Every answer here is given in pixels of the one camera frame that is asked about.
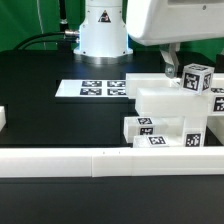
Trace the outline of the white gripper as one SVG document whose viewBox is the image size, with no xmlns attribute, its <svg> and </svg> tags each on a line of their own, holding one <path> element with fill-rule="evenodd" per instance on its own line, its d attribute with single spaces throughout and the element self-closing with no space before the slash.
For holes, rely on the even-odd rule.
<svg viewBox="0 0 224 224">
<path fill-rule="evenodd" d="M 163 44 L 165 74 L 176 78 L 180 43 L 175 42 L 224 37 L 224 0 L 128 0 L 126 27 L 139 44 Z"/>
</svg>

